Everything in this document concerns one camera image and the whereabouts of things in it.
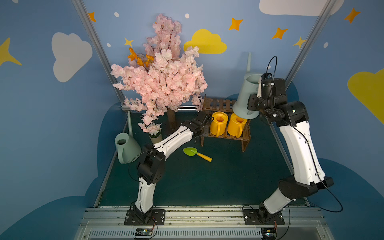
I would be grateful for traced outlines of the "pale blue watering can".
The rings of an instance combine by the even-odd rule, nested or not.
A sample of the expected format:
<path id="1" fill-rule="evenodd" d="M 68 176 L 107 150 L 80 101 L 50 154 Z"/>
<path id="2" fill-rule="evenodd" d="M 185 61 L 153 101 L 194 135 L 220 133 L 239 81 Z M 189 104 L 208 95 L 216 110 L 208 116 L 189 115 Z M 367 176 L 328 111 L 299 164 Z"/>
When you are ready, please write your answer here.
<path id="1" fill-rule="evenodd" d="M 251 57 L 252 53 L 248 54 L 247 72 L 244 76 L 244 82 L 239 93 L 238 99 L 233 105 L 233 112 L 242 119 L 255 119 L 260 114 L 259 111 L 248 110 L 248 100 L 251 95 L 257 94 L 261 74 L 251 72 Z"/>

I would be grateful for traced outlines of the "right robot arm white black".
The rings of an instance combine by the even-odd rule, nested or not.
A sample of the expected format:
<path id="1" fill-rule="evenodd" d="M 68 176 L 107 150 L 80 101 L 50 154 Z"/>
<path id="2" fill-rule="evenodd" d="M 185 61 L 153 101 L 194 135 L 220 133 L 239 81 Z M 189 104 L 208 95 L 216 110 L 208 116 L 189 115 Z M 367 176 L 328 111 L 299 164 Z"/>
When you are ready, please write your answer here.
<path id="1" fill-rule="evenodd" d="M 302 102 L 288 103 L 285 95 L 267 99 L 251 95 L 248 109 L 257 110 L 276 123 L 287 143 L 294 168 L 293 175 L 281 179 L 278 188 L 259 205 L 259 221 L 271 224 L 290 202 L 328 189 L 334 181 L 326 176 L 318 161 L 310 134 L 309 116 Z"/>

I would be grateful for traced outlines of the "yellow watering can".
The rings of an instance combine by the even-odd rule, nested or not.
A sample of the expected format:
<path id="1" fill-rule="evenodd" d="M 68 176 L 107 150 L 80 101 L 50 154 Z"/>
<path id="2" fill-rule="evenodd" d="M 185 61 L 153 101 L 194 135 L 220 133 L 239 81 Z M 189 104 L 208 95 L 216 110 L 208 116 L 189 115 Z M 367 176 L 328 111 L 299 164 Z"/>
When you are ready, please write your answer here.
<path id="1" fill-rule="evenodd" d="M 239 139 L 244 131 L 247 121 L 247 119 L 243 119 L 237 116 L 235 113 L 232 113 L 229 119 L 227 132 L 231 136 Z"/>
<path id="2" fill-rule="evenodd" d="M 228 115 L 224 112 L 215 112 L 212 114 L 213 121 L 210 125 L 210 133 L 218 138 L 226 131 Z"/>

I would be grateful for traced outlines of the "brown wooden slatted shelf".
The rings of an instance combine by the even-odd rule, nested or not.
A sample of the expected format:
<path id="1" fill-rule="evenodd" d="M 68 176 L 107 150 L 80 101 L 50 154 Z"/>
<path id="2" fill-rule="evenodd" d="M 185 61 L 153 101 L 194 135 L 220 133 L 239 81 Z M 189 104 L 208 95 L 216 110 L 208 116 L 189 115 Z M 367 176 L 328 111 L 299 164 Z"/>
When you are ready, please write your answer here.
<path id="1" fill-rule="evenodd" d="M 251 141 L 250 121 L 235 115 L 233 107 L 237 101 L 218 99 L 205 96 L 203 111 L 213 115 L 214 120 L 205 126 L 204 134 L 200 137 L 201 146 L 205 138 L 238 140 L 242 152 L 245 152 Z"/>

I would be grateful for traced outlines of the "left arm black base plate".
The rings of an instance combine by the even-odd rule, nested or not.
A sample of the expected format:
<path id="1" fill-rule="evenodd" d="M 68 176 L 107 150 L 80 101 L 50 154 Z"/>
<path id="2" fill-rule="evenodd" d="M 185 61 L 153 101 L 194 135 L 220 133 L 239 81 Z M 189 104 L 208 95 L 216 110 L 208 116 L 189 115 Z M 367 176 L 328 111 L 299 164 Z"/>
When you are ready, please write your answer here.
<path id="1" fill-rule="evenodd" d="M 165 224 L 166 210 L 153 209 L 147 213 L 142 213 L 139 209 L 131 209 L 126 213 L 125 226 L 146 226 L 156 223 L 157 226 Z"/>

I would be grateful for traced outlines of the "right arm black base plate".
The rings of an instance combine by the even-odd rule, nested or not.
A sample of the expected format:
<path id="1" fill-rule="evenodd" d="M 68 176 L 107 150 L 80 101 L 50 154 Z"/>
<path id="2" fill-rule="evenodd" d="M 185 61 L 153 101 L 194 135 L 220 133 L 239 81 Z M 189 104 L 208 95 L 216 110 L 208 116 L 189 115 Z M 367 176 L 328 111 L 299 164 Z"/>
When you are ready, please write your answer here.
<path id="1" fill-rule="evenodd" d="M 282 212 L 270 214 L 264 210 L 243 210 L 246 225 L 285 225 Z"/>

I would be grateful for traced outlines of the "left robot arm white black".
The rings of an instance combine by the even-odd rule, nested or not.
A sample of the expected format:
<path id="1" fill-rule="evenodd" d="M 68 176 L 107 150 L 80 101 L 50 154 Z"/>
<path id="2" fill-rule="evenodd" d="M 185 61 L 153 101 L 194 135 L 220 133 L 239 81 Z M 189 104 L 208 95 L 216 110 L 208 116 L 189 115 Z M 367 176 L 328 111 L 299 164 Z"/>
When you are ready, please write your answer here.
<path id="1" fill-rule="evenodd" d="M 161 142 L 144 146 L 138 159 L 139 190 L 133 207 L 134 216 L 142 223 L 148 222 L 152 216 L 156 184 L 165 173 L 167 158 L 183 144 L 200 137 L 204 127 L 212 121 L 210 114 L 199 112 L 194 119 L 182 122 L 175 132 Z"/>

